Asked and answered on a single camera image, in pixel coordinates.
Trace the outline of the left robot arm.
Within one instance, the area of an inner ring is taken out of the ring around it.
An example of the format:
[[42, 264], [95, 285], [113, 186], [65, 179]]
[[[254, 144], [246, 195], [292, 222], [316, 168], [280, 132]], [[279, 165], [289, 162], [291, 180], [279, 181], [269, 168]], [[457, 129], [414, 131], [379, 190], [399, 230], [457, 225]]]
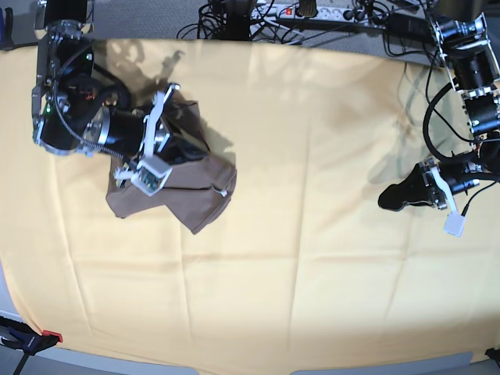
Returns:
[[[484, 1], [428, 1], [426, 18], [435, 57], [449, 82], [428, 103], [423, 139], [431, 157], [417, 163], [399, 184], [378, 198], [380, 208], [399, 212], [407, 206], [451, 207], [454, 197], [481, 181], [499, 181], [499, 64], [491, 47]], [[454, 91], [468, 118], [470, 151], [446, 156], [430, 138], [430, 120], [440, 100]]]

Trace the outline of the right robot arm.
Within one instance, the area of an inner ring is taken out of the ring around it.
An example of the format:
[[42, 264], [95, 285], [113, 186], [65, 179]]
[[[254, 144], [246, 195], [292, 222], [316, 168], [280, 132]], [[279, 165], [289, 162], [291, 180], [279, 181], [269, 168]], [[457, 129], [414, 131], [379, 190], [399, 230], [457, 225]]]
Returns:
[[32, 91], [34, 143], [55, 155], [102, 153], [132, 170], [148, 151], [181, 164], [209, 154], [195, 102], [179, 85], [160, 87], [134, 106], [124, 82], [95, 61], [92, 1], [39, 1], [37, 78]]

